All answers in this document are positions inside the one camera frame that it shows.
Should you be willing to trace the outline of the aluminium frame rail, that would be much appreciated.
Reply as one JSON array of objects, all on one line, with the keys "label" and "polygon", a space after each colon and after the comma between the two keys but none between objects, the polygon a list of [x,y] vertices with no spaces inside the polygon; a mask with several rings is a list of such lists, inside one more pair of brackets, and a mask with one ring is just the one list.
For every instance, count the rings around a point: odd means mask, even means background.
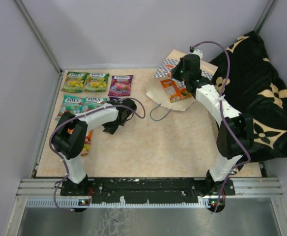
[{"label": "aluminium frame rail", "polygon": [[[32,178],[20,181],[18,195],[52,195],[60,178]],[[244,198],[281,198],[284,194],[276,177],[236,177],[231,179],[235,195]]]}]

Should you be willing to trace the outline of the blue checkered paper bag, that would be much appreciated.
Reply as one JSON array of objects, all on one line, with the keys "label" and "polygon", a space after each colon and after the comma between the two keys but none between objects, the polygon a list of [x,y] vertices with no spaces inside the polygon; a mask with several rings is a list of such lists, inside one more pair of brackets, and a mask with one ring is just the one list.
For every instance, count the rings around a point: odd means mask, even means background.
[{"label": "blue checkered paper bag", "polygon": [[[183,82],[172,78],[171,70],[183,56],[185,53],[172,50],[147,84],[146,95],[156,103],[156,106],[150,111],[150,118],[154,121],[163,120],[173,111],[184,112],[196,101],[187,92]],[[153,113],[160,107],[167,109],[167,113],[156,118]]]}]

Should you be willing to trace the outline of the fruits candy bag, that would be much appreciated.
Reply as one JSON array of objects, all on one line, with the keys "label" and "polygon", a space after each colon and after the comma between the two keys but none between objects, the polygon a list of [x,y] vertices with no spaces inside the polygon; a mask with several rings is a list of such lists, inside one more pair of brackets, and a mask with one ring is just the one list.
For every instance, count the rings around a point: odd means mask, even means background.
[{"label": "fruits candy bag", "polygon": [[92,131],[87,131],[84,139],[83,130],[74,131],[74,129],[68,128],[67,131],[70,134],[70,157],[73,158],[75,155],[78,155],[78,151],[80,151],[80,156],[87,156],[90,150]]},{"label": "fruits candy bag", "polygon": [[192,95],[187,91],[185,85],[174,79],[160,81],[171,103],[190,98]]}]

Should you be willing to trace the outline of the purple snack bag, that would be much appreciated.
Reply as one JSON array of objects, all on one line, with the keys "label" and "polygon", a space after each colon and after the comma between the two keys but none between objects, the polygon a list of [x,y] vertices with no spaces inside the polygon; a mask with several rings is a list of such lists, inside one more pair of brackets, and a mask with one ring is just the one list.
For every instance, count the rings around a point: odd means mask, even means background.
[{"label": "purple snack bag", "polygon": [[109,89],[109,97],[127,97],[131,94],[133,75],[113,75]]},{"label": "purple snack bag", "polygon": [[121,101],[122,98],[120,98],[120,97],[109,97],[109,100]]}]

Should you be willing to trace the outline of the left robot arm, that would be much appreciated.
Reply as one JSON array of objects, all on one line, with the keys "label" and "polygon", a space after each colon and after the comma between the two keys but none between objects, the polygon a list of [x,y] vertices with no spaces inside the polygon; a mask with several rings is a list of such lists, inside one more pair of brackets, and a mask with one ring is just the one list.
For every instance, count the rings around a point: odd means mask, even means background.
[{"label": "left robot arm", "polygon": [[126,98],[110,100],[83,113],[65,112],[61,116],[50,136],[49,146],[65,166],[64,195],[85,195],[88,191],[88,177],[81,158],[88,132],[103,126],[104,132],[114,134],[136,110],[136,103]]}]

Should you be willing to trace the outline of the black floral blanket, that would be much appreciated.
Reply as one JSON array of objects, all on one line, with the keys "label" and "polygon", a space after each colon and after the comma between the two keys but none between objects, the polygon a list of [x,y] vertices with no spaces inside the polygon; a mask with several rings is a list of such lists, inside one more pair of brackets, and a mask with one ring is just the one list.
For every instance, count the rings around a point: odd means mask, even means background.
[{"label": "black floral blanket", "polygon": [[263,39],[251,31],[210,61],[217,91],[253,118],[252,162],[287,157],[287,86],[269,61]]}]

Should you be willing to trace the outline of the teal snack bag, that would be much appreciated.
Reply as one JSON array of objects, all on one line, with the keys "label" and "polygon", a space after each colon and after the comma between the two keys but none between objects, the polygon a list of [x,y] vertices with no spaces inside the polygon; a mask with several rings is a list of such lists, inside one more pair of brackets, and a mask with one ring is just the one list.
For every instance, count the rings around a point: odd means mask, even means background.
[{"label": "teal snack bag", "polygon": [[86,97],[82,103],[81,112],[88,112],[101,107],[107,102],[107,98]]},{"label": "teal snack bag", "polygon": [[83,107],[83,101],[84,99],[81,97],[64,95],[56,120],[59,120],[65,112],[70,112],[72,114],[80,113]]}]

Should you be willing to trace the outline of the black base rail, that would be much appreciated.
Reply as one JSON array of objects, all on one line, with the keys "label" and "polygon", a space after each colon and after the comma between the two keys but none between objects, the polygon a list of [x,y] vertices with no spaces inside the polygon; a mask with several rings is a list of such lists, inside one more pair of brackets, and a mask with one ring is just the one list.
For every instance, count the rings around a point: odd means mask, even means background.
[{"label": "black base rail", "polygon": [[198,197],[235,195],[233,181],[214,182],[212,178],[157,177],[122,178],[95,177],[74,184],[66,180],[61,184],[61,196],[87,196],[94,204],[119,203],[123,197],[127,204],[180,204],[197,203]]}]

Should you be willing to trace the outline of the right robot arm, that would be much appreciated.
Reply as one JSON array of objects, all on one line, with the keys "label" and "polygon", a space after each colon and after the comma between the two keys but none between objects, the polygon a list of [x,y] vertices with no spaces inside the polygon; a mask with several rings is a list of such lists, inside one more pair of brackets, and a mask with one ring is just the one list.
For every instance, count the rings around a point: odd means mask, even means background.
[{"label": "right robot arm", "polygon": [[238,161],[253,145],[253,119],[232,107],[202,76],[201,59],[188,54],[171,70],[172,78],[183,82],[187,91],[209,111],[219,126],[216,146],[218,157],[205,180],[195,187],[200,196],[218,194]]}]

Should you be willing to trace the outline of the green candy bag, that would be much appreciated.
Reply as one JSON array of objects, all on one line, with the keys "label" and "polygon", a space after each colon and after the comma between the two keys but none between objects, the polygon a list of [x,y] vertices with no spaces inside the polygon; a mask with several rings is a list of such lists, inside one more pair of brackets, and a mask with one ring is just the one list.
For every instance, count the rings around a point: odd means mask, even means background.
[{"label": "green candy bag", "polygon": [[61,90],[72,93],[83,92],[86,78],[87,78],[86,72],[69,71],[66,74],[65,82]]},{"label": "green candy bag", "polygon": [[89,73],[87,75],[84,92],[105,92],[107,89],[109,73]]}]

